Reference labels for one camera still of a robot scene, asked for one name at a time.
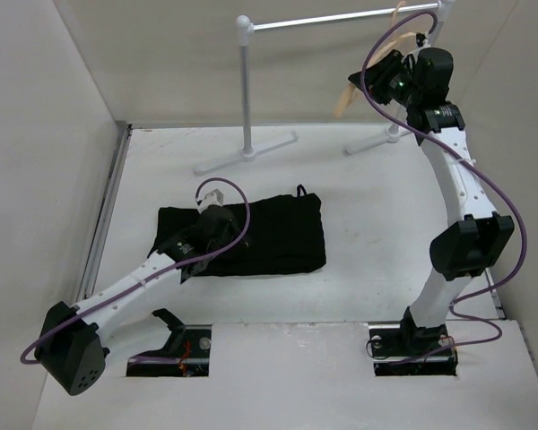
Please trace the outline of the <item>beige wooden hanger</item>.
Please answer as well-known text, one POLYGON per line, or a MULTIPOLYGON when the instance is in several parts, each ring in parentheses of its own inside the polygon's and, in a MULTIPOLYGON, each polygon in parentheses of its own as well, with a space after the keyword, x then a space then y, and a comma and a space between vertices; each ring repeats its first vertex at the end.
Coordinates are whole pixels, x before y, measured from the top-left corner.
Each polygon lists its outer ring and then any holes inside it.
MULTIPOLYGON (((392 13, 392 16, 391 16, 391 25, 396 24, 397 13, 400 11, 401 8, 405 6, 406 6, 405 1, 401 1, 396 5, 395 11, 392 13)), ((383 56, 388 54, 392 49, 397 49, 407 39, 414 38, 414 37, 415 37, 415 33, 411 31, 408 31, 408 32, 405 32, 403 34, 393 37, 389 42, 387 42, 383 47, 381 47, 373 55, 373 57, 370 60, 370 64, 375 65, 378 61, 382 59, 383 56)), ((356 91, 357 91, 357 87, 353 83, 349 82, 334 107, 333 116, 335 118, 341 118, 344 112, 346 111, 346 109, 355 101, 355 99, 357 98, 356 91)))

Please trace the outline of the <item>black trousers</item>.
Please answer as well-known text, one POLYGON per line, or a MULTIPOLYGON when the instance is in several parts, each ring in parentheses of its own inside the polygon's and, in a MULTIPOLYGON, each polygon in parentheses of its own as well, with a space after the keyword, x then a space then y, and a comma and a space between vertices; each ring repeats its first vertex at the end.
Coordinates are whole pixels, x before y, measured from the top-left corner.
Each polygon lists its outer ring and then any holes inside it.
MULTIPOLYGON (((281 194, 249 204, 251 220, 243 240, 214 258, 196 276, 231 277, 310 273, 326 264, 321 200, 297 185, 296 195, 281 194)), ((234 216, 230 243, 246 221, 244 203, 223 207, 234 216)), ((158 251, 175 235, 198 222, 197 209, 164 207, 158 211, 158 227, 148 253, 158 251)))

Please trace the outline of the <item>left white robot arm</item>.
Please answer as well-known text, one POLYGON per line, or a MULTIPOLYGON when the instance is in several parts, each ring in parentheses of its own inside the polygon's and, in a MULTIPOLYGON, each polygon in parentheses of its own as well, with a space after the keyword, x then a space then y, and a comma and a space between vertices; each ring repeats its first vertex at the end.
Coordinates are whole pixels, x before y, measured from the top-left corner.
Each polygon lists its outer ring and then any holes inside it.
POLYGON ((63 301, 46 313, 30 347, 33 362, 71 396, 88 390, 104 372, 112 334, 152 313, 168 294, 169 278, 183 283, 244 238, 248 227, 215 189, 197 199, 196 222, 167 238, 146 261, 106 290, 73 305, 63 301))

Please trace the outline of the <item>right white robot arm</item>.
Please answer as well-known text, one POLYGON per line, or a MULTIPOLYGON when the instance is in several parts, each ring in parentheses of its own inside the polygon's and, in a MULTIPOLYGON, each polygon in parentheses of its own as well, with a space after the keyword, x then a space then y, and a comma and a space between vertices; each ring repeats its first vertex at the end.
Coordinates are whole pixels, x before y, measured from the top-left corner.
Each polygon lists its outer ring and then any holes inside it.
POLYGON ((430 243, 431 272, 418 298, 404 311, 398 330, 376 334, 382 358, 407 364, 430 356, 452 356, 446 318, 468 299, 466 286, 493 266, 522 219, 502 215, 483 187, 491 181, 478 172, 467 145, 459 107, 447 99, 454 70, 445 49, 424 45, 407 55, 389 43, 374 48, 349 81, 381 111, 395 102, 406 118, 395 124, 414 134, 438 182, 447 227, 430 243))

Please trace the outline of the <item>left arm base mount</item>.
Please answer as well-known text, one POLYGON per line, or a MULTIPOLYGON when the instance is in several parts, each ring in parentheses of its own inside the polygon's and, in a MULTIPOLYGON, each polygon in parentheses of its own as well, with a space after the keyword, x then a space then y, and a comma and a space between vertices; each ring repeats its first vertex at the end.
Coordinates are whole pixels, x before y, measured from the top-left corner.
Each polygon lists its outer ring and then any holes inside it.
POLYGON ((178 327, 163 347, 131 356, 126 377, 208 377, 212 335, 211 325, 178 327))

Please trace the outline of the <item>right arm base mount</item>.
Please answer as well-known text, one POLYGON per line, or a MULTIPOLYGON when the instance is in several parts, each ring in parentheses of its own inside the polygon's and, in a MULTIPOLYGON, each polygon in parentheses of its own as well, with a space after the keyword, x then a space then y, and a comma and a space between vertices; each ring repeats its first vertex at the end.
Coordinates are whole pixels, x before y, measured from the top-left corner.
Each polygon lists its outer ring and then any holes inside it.
POLYGON ((450 341, 447 328, 405 329, 400 323, 369 325, 366 348, 375 376, 456 376, 457 353, 448 348, 421 356, 450 341))

